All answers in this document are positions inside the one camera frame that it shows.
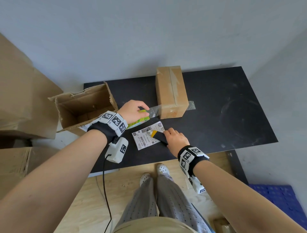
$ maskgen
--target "forearm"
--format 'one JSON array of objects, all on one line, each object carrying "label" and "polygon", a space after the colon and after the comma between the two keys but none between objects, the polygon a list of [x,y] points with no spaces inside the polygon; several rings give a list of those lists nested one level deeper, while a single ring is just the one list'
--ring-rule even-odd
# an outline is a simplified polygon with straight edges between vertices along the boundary
[{"label": "forearm", "polygon": [[1,229],[53,232],[106,144],[91,130],[31,172],[0,202]]},{"label": "forearm", "polygon": [[306,232],[269,200],[209,161],[194,174],[222,214],[241,232]]}]

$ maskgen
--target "wooden floor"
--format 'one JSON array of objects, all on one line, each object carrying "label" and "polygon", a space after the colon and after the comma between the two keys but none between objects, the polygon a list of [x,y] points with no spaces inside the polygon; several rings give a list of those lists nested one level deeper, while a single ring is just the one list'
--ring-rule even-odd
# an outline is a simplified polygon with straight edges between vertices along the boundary
[{"label": "wooden floor", "polygon": [[[225,152],[213,153],[209,156],[211,162],[232,174]],[[206,192],[199,195],[194,192],[187,177],[179,168],[178,160],[165,161],[163,164],[169,168],[175,183],[179,185],[187,198],[211,225],[213,219],[222,216]],[[147,172],[154,178],[157,176],[156,165],[146,164],[122,168],[117,172],[105,175],[106,193],[113,218],[112,230],[132,198],[134,191],[139,187],[141,176]],[[88,178],[56,229],[56,233],[104,231],[110,217],[104,197],[98,189],[96,178],[103,193],[102,176]]]}]

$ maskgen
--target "hand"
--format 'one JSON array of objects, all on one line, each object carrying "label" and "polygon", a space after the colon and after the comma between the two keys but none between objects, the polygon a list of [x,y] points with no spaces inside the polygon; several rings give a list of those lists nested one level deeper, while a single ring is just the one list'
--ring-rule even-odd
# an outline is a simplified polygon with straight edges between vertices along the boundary
[{"label": "hand", "polygon": [[168,142],[167,147],[176,158],[178,158],[178,153],[183,147],[190,145],[188,139],[183,135],[183,133],[178,133],[178,131],[173,128],[169,128],[163,133]]},{"label": "hand", "polygon": [[138,111],[140,109],[138,107],[143,107],[144,109],[149,110],[149,107],[143,101],[130,100],[125,103],[117,113],[127,121],[127,124],[136,122],[142,117],[149,116],[149,113],[139,113]]}]

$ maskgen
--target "black cable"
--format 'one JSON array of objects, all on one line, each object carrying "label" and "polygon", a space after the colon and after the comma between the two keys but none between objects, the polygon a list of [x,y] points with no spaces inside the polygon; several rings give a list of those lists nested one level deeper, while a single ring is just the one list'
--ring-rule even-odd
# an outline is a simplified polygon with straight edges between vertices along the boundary
[{"label": "black cable", "polygon": [[107,160],[107,157],[109,157],[110,155],[107,155],[103,161],[103,168],[102,168],[102,182],[103,182],[103,192],[104,192],[104,197],[106,198],[106,203],[107,203],[107,206],[108,206],[108,210],[109,210],[109,214],[110,214],[110,221],[104,231],[104,233],[106,233],[107,229],[108,229],[108,226],[110,224],[110,222],[112,221],[112,215],[111,215],[111,210],[110,210],[110,207],[109,207],[109,203],[108,203],[108,199],[107,199],[107,194],[106,194],[106,187],[104,185],[104,165],[106,164],[106,160]]}]

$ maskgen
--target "pants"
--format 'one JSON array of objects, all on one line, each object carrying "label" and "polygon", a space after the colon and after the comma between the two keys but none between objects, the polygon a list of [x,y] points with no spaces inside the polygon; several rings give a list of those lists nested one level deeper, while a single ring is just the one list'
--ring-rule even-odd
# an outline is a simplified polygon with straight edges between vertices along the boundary
[{"label": "pants", "polygon": [[[149,178],[135,191],[116,227],[131,220],[157,216],[153,181],[153,178]],[[211,232],[179,186],[166,173],[158,175],[157,206],[160,217],[177,219],[199,233]]]}]

